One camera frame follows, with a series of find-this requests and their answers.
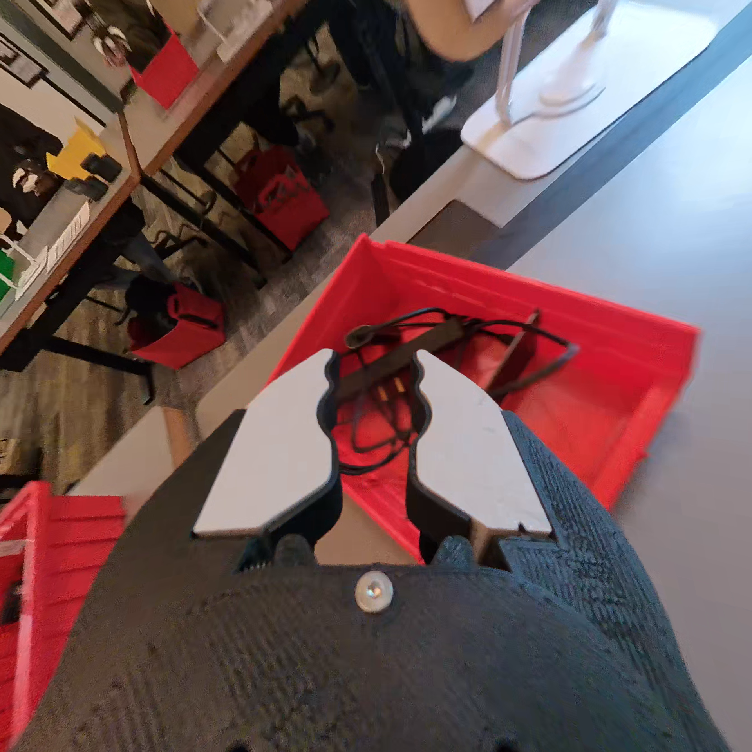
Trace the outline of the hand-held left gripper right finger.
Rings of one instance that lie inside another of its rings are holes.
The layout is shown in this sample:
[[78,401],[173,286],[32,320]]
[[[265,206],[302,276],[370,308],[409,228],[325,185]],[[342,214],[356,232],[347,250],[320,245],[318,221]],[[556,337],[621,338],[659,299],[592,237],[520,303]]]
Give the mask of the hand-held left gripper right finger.
[[546,539],[544,510],[504,411],[475,382],[426,350],[413,356],[416,436],[406,511],[430,541]]

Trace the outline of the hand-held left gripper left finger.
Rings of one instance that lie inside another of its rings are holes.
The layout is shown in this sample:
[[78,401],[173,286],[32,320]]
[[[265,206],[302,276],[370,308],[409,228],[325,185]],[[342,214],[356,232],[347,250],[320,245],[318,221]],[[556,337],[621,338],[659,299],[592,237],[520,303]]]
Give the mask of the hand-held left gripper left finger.
[[196,538],[271,534],[334,495],[339,364],[336,351],[321,349],[248,404],[194,522]]

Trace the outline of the grey slim usb hub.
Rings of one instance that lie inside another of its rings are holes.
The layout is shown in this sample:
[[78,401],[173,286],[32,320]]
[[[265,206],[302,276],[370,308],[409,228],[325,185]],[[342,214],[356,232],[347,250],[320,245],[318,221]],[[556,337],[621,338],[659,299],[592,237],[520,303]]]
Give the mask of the grey slim usb hub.
[[352,330],[345,344],[358,359],[360,367],[341,377],[336,403],[342,405],[368,393],[381,383],[396,378],[408,368],[420,350],[442,352],[454,347],[465,336],[464,316],[442,312],[437,322],[421,320],[421,316],[439,313],[425,308],[379,325],[362,325]]

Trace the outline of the red tote bag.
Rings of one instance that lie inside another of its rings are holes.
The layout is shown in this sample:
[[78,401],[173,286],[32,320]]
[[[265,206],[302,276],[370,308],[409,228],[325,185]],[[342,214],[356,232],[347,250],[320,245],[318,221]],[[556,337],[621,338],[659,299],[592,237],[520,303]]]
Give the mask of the red tote bag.
[[185,284],[138,277],[126,303],[129,349],[146,362],[177,371],[226,341],[223,305]]

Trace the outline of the red plastic object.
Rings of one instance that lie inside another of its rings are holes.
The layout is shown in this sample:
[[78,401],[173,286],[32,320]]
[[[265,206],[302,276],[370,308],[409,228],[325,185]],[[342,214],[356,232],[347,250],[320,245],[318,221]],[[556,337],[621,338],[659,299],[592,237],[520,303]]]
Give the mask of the red plastic object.
[[329,209],[285,146],[254,146],[236,163],[234,173],[240,201],[290,252],[329,217]]

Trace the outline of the brown edged work table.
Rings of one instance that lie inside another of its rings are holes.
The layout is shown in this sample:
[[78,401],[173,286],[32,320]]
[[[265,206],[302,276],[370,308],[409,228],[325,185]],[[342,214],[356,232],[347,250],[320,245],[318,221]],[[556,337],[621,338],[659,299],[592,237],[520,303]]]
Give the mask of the brown edged work table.
[[145,93],[138,93],[124,111],[124,127],[142,174],[154,175],[183,144],[235,79],[253,61],[284,24],[306,8],[306,1],[272,2],[272,10],[229,61],[217,54],[221,40],[202,20],[185,38],[186,47],[199,65],[199,75],[165,110]]
[[[12,345],[19,333],[36,321],[46,298],[71,275],[74,266],[140,181],[141,170],[123,112],[110,120],[100,139],[108,154],[121,164],[122,171],[98,202],[91,202],[61,188],[34,221],[20,247],[33,260],[41,262],[41,270],[34,274],[33,281],[22,293],[9,294],[2,301],[1,353]],[[65,234],[69,225],[83,215],[85,204],[89,207],[87,223],[79,223],[79,233],[54,262],[48,262],[47,252]]]

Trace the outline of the yellow plastic bin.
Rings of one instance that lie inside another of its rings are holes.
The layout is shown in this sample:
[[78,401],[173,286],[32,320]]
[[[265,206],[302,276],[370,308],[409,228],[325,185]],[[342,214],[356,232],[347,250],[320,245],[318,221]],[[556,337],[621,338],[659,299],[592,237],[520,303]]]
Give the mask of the yellow plastic bin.
[[58,155],[46,154],[47,170],[65,180],[86,180],[91,171],[82,163],[91,155],[96,158],[108,153],[101,139],[80,118],[74,118],[76,130]]

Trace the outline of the small red plastic bin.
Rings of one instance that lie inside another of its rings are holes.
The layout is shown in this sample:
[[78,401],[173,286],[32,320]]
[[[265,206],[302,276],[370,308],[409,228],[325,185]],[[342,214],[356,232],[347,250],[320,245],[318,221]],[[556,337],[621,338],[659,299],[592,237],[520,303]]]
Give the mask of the small red plastic bin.
[[129,66],[132,80],[164,110],[169,110],[199,75],[199,67],[171,26],[168,38],[153,59],[139,71]]

